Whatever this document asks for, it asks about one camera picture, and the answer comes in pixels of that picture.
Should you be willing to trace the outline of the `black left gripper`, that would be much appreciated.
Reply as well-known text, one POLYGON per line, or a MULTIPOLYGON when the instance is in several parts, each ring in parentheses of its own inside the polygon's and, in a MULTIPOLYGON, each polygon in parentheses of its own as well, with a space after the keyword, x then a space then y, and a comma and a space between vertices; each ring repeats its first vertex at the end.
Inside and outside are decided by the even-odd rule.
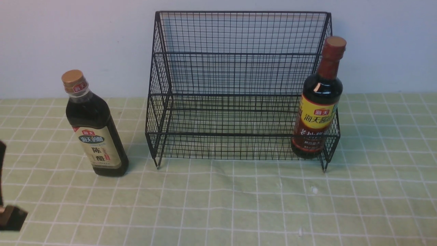
POLYGON ((28 212, 19 206, 5 205, 2 191, 2 182, 0 182, 0 230, 21 231, 28 212))

